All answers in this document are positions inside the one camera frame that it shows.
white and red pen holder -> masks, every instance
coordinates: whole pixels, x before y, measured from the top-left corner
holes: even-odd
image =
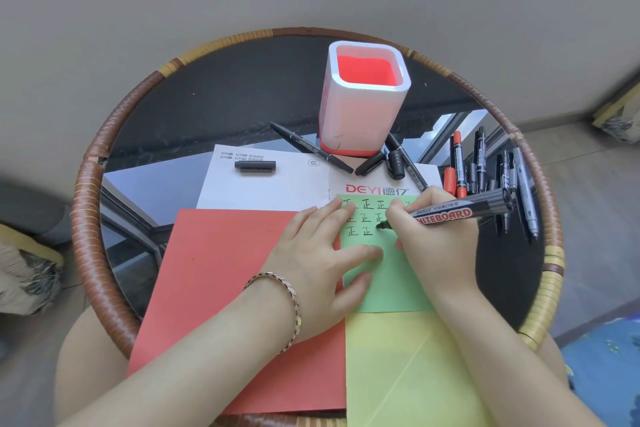
[[[321,147],[356,157],[379,152],[410,86],[397,49],[368,42],[332,43],[320,106]]]

right arm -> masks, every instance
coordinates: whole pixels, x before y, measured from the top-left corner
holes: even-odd
[[[430,187],[406,208],[395,199],[387,219],[495,420],[501,426],[603,425],[478,289],[476,220],[425,227],[407,213],[451,199]]]

deyi logo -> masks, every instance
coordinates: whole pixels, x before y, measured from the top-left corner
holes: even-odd
[[[369,187],[369,186],[356,186],[355,184],[347,184],[345,188],[346,192],[355,192],[356,194],[379,194],[381,196],[403,196],[408,189],[396,188],[396,187]]]

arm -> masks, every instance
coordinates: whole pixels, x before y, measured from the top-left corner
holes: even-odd
[[[406,212],[451,199],[430,187],[406,209],[394,200],[387,219],[493,417],[503,426],[601,426],[478,289],[476,220],[425,227]]]
[[[324,332],[355,309],[371,277],[361,275],[335,293],[342,275],[382,251],[374,246],[333,250],[355,210],[335,199],[302,211],[289,223],[261,271],[287,279],[298,294],[299,341]],[[62,425],[198,426],[210,423],[287,344],[294,331],[291,297],[261,278],[220,311]]]

bracelet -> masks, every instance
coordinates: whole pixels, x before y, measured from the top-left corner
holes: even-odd
[[[287,342],[287,345],[284,347],[284,349],[281,351],[281,353],[284,353],[286,350],[288,350],[291,347],[291,345],[294,343],[296,338],[298,338],[298,334],[300,334],[300,326],[302,325],[302,316],[300,316],[300,303],[298,302],[298,296],[296,294],[296,291],[291,286],[291,284],[284,277],[274,272],[261,272],[258,275],[254,275],[246,282],[246,284],[244,285],[244,289],[242,290],[245,290],[253,282],[255,282],[256,280],[262,277],[273,278],[274,280],[277,280],[280,284],[285,286],[285,288],[287,289],[287,292],[291,296],[291,300],[293,301],[293,309],[296,312],[296,326],[293,329],[293,336],[291,337],[289,342]]]

